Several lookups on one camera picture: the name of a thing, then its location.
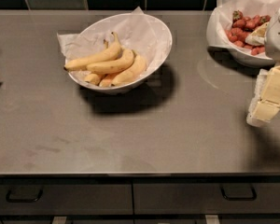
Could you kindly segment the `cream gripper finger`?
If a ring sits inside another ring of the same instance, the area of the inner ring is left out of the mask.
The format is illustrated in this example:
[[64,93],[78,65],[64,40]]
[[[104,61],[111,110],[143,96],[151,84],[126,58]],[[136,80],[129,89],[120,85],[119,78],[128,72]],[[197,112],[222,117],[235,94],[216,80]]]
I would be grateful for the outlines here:
[[256,28],[251,34],[246,37],[245,42],[252,46],[263,46],[268,24],[268,22],[265,22],[261,26]]
[[251,126],[261,127],[270,123],[279,111],[280,63],[277,63],[270,70],[259,71],[246,122]]

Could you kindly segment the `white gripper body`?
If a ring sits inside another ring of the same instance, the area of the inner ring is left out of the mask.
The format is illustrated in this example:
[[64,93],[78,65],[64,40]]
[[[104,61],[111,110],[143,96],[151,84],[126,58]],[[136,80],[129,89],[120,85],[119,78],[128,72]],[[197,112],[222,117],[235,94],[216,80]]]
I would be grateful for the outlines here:
[[265,53],[280,62],[280,8],[276,10],[268,24],[265,36]]

